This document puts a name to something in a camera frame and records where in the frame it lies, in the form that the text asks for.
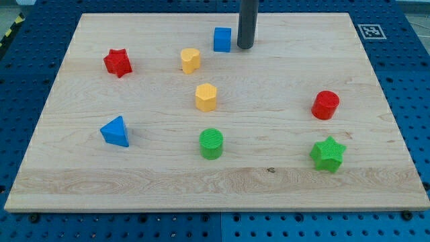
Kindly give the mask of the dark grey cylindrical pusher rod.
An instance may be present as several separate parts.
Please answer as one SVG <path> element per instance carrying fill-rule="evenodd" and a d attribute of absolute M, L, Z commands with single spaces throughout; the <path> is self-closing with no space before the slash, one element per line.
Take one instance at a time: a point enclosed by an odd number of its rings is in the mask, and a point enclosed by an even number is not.
<path fill-rule="evenodd" d="M 258 0 L 241 0 L 236 42 L 241 49 L 250 49 L 254 45 L 258 8 Z"/>

